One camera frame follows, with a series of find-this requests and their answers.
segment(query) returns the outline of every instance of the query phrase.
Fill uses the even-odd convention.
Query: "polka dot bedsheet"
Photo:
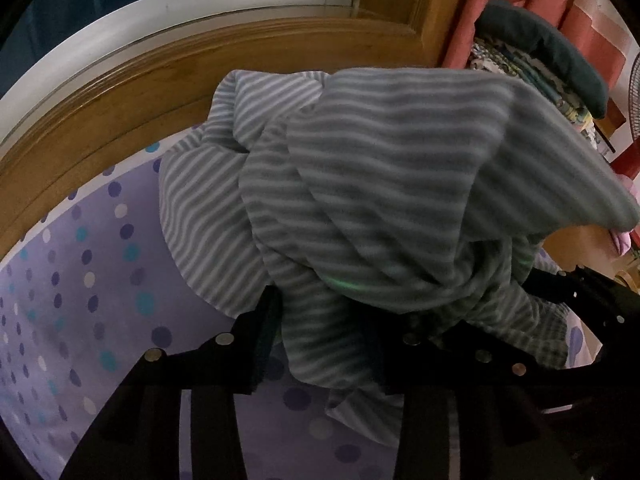
[[[186,285],[158,214],[161,155],[188,130],[72,192],[0,263],[0,416],[47,480],[142,353],[197,348],[233,320]],[[569,320],[568,365],[591,356]],[[328,390],[296,381],[282,345],[251,397],[237,396],[250,480],[384,480],[396,450],[324,414]],[[191,479],[190,393],[180,408],[180,480]]]

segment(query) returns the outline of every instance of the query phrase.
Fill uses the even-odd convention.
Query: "pink curtain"
[[[443,66],[463,68],[474,23],[488,0],[466,0]],[[608,0],[509,0],[546,19],[580,50],[612,88],[625,64],[630,33]]]

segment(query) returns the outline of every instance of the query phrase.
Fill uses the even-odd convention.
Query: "gray striped fabric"
[[[390,445],[402,399],[373,383],[346,298],[432,310],[441,330],[465,319],[561,367],[566,308],[520,286],[540,242],[638,221],[554,106],[473,71],[234,71],[161,165],[162,229],[187,283],[237,316],[275,282],[293,375]]]

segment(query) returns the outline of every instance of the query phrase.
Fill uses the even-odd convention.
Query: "pillow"
[[[549,22],[507,0],[489,0],[476,20],[476,35],[491,36],[539,59],[580,96],[591,115],[604,118],[609,88],[597,70]]]

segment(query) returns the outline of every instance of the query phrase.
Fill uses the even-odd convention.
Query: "white polka dot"
[[[116,218],[124,218],[127,215],[127,204],[118,204],[114,213]]]
[[[309,423],[309,434],[318,440],[326,440],[334,434],[334,425],[328,418],[315,418]]]
[[[92,288],[95,283],[95,274],[92,272],[88,272],[84,275],[84,286],[86,288]]]
[[[84,410],[89,415],[95,415],[96,413],[98,413],[98,410],[96,409],[94,402],[89,397],[85,397],[82,400],[82,403],[84,404]]]

